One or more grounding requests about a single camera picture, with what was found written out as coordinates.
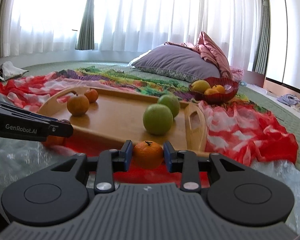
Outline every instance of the bubble wrap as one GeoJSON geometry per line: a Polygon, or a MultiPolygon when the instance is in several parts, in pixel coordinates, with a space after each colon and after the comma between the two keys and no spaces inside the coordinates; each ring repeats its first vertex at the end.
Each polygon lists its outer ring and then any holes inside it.
{"type": "MultiPolygon", "coordinates": [[[[11,103],[0,94],[0,100],[11,103]]],[[[28,176],[66,157],[49,151],[38,142],[0,138],[0,198],[3,190],[12,182],[28,176]]],[[[295,205],[286,224],[300,234],[300,171],[288,161],[260,163],[254,161],[251,167],[290,187],[295,197],[295,205]]],[[[87,187],[93,188],[95,173],[90,173],[87,187]]],[[[1,201],[0,212],[5,216],[1,201]]]]}
{"type": "Polygon", "coordinates": [[[286,224],[300,234],[300,171],[288,161],[253,162],[251,168],[286,184],[293,192],[295,204],[286,224]]]}

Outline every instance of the clothing pile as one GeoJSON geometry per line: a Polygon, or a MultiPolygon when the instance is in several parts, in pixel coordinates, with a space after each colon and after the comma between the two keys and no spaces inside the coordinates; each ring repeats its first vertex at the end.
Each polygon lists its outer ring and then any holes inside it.
{"type": "Polygon", "coordinates": [[[11,78],[21,77],[27,70],[15,67],[11,61],[6,61],[0,66],[0,82],[11,78]]]}
{"type": "Polygon", "coordinates": [[[277,100],[282,104],[290,106],[292,109],[300,113],[300,99],[298,97],[292,94],[286,94],[278,97],[277,100]]]}

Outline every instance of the tray handle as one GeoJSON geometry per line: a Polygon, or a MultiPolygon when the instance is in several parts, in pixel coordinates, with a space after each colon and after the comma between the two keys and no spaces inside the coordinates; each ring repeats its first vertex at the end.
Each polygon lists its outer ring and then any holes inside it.
{"type": "Polygon", "coordinates": [[[207,144],[207,126],[204,114],[193,103],[185,109],[186,141],[189,150],[204,152],[207,144]]]}
{"type": "Polygon", "coordinates": [[[60,106],[62,105],[61,103],[58,102],[58,98],[70,93],[84,94],[85,91],[87,91],[90,88],[93,87],[72,87],[72,88],[62,90],[56,93],[55,95],[53,95],[52,97],[50,97],[48,101],[40,107],[38,114],[44,113],[44,115],[46,116],[52,116],[60,109],[60,106]]]}

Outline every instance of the circular pad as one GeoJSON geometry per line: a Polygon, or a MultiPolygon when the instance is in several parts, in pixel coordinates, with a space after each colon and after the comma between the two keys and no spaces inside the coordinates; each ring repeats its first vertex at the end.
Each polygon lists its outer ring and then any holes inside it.
{"type": "Polygon", "coordinates": [[[262,204],[271,198],[271,191],[262,185],[247,183],[234,189],[236,198],[247,204],[262,204]]]}
{"type": "Polygon", "coordinates": [[[37,184],[25,191],[25,198],[35,204],[46,204],[61,196],[61,189],[53,184],[37,184]]]}
{"type": "Polygon", "coordinates": [[[10,221],[51,226],[76,217],[89,203],[88,191],[68,172],[37,172],[8,186],[1,197],[10,221]]]}
{"type": "Polygon", "coordinates": [[[291,190],[256,171],[233,171],[211,185],[207,201],[224,219],[262,227],[285,221],[294,205],[291,190]]]}

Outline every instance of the blue cloth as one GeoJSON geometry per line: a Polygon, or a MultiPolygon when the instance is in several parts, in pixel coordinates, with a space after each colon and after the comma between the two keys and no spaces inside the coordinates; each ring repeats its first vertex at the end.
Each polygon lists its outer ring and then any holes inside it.
{"type": "Polygon", "coordinates": [[[292,95],[292,94],[286,94],[284,96],[280,96],[277,98],[277,100],[280,103],[283,103],[287,106],[295,106],[297,103],[300,102],[300,99],[297,98],[296,96],[292,95]]]}

